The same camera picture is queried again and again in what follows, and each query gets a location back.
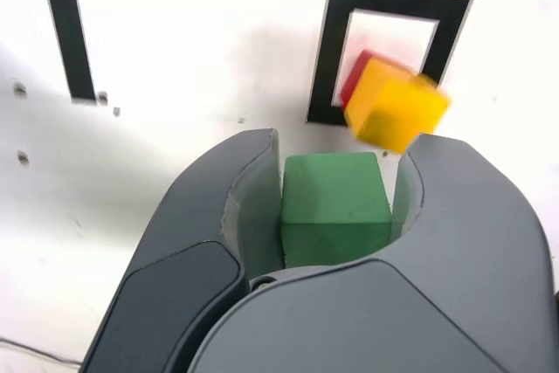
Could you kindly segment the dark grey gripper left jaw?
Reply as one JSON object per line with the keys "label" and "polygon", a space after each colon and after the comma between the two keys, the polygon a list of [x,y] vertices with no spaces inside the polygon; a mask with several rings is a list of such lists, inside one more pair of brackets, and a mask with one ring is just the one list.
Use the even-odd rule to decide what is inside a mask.
{"label": "dark grey gripper left jaw", "polygon": [[279,136],[240,132],[195,160],[155,210],[82,364],[184,372],[252,280],[285,266]]}

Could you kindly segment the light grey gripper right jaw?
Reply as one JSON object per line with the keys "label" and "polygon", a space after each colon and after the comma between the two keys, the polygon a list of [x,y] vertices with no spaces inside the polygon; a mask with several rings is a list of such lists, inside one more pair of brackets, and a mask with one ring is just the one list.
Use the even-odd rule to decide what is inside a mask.
{"label": "light grey gripper right jaw", "polygon": [[211,330],[193,372],[548,372],[551,258],[528,200],[465,142],[398,164],[391,242],[272,283]]}

